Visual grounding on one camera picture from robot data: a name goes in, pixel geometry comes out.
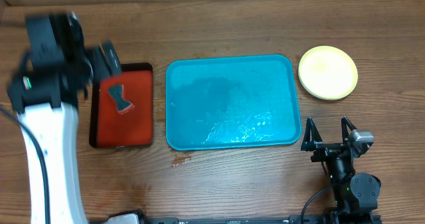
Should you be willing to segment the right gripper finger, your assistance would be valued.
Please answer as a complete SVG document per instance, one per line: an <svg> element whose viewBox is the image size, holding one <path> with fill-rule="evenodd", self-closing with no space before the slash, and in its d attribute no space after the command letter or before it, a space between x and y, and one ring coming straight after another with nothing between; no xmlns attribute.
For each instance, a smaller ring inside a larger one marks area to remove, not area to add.
<svg viewBox="0 0 425 224"><path fill-rule="evenodd" d="M343 141L347 141L349 137L349 131L356 130L355 125L348 119L348 117L344 116L341 119L341 131L342 131L342 139Z"/></svg>
<svg viewBox="0 0 425 224"><path fill-rule="evenodd" d="M323 140L312 117L306 120L305 134L301 143L301 151L315 151L323 145Z"/></svg>

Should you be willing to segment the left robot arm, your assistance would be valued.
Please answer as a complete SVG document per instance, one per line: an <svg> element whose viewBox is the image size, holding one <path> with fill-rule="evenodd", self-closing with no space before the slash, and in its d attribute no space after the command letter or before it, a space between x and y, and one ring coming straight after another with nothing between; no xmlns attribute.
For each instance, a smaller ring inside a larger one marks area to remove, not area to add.
<svg viewBox="0 0 425 224"><path fill-rule="evenodd" d="M7 87L9 118L23 133L32 223L86 223L76 158L78 93L118 75L122 67L111 42L85 47L72 13L25 19L30 40Z"/></svg>

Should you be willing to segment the green plate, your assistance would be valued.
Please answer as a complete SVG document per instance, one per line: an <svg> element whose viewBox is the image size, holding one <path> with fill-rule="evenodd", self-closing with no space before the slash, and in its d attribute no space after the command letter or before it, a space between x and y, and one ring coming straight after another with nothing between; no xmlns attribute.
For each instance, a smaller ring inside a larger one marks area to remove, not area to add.
<svg viewBox="0 0 425 224"><path fill-rule="evenodd" d="M322 100L340 100L350 95L358 83L354 60L331 46L309 49L299 61L298 77L311 95Z"/></svg>

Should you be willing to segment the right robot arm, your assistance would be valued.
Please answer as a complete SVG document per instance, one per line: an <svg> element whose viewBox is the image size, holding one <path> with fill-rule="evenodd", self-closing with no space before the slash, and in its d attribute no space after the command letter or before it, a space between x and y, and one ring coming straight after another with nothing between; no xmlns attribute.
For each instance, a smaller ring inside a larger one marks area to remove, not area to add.
<svg viewBox="0 0 425 224"><path fill-rule="evenodd" d="M309 117L301 150L312 152L312 162L321 164L329 178L329 186L311 196L303 206L301 214L293 223L381 223L379 215L373 215L378 208L381 181L368 173L357 173L354 160L365 154L374 142L369 131L360 131L344 116L341 119L342 141L326 144ZM305 215L309 204L321 194L331 190L335 207L326 209L321 215Z"/></svg>

